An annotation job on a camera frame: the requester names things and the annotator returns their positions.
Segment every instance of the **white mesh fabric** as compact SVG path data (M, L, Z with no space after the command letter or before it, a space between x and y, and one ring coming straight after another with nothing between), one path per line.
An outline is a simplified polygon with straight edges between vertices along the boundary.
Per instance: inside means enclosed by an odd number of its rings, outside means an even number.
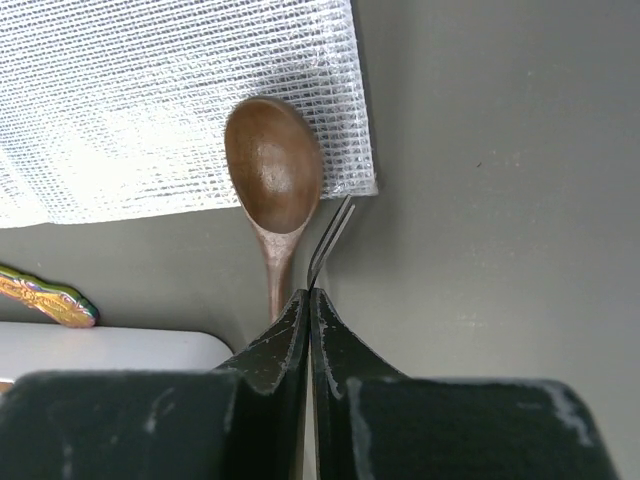
M3 0L0 227L238 205L242 99L291 103L324 196L376 193L349 0Z

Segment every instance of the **brown wooden spoon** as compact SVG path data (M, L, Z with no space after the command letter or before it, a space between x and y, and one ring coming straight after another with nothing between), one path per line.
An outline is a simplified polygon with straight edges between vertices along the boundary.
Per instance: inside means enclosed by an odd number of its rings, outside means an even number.
M229 173L256 232L269 284L269 314L284 307L291 258L322 191L322 152L304 119L286 103L253 97L229 116Z

